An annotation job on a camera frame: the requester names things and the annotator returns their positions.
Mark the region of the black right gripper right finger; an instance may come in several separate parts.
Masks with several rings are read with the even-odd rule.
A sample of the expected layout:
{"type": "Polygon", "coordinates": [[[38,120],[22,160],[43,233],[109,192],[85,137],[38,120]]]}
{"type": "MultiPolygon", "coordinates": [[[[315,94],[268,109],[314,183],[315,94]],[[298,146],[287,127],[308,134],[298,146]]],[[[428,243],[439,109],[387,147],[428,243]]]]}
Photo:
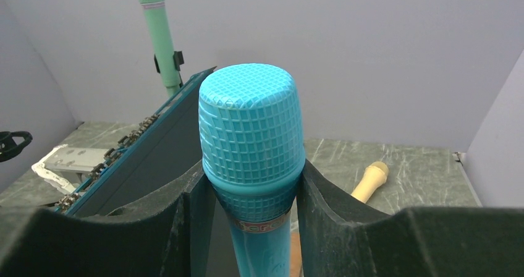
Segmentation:
{"type": "Polygon", "coordinates": [[[305,276],[522,276],[523,210],[359,202],[306,163],[297,211],[305,276]]]}

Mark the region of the black tripod shock-mount stand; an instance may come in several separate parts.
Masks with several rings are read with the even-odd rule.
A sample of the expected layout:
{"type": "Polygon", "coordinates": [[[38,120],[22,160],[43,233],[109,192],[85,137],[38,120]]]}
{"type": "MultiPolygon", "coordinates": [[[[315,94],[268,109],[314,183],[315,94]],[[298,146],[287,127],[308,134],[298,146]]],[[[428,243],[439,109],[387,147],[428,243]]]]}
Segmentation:
{"type": "Polygon", "coordinates": [[[15,158],[32,140],[32,134],[27,131],[1,132],[1,162],[15,158]]]}

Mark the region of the beige microphone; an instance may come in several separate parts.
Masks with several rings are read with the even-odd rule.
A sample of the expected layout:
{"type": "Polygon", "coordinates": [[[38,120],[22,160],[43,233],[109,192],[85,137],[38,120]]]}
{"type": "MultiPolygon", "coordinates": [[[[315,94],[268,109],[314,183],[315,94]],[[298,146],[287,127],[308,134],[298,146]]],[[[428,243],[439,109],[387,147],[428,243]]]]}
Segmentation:
{"type": "Polygon", "coordinates": [[[389,168],[382,161],[375,161],[366,167],[361,181],[354,188],[351,196],[359,202],[367,203],[374,192],[386,183],[389,168]]]}

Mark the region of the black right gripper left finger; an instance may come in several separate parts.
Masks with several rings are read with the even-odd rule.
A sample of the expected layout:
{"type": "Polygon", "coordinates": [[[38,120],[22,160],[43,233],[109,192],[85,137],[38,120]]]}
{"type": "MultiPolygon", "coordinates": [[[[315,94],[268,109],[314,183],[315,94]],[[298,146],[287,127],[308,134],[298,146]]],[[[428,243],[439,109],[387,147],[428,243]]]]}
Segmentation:
{"type": "Polygon", "coordinates": [[[215,197],[201,163],[106,216],[1,209],[2,276],[204,276],[215,197]]]}

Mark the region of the blue microphone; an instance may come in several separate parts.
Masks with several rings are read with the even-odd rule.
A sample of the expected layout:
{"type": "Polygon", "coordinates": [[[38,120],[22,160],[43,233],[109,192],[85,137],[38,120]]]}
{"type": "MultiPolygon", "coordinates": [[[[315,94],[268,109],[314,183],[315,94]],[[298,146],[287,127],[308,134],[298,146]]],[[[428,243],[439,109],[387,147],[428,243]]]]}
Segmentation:
{"type": "Polygon", "coordinates": [[[306,161],[295,81],[270,64],[219,69],[200,86],[198,125],[240,275],[288,276],[290,211],[306,161]]]}

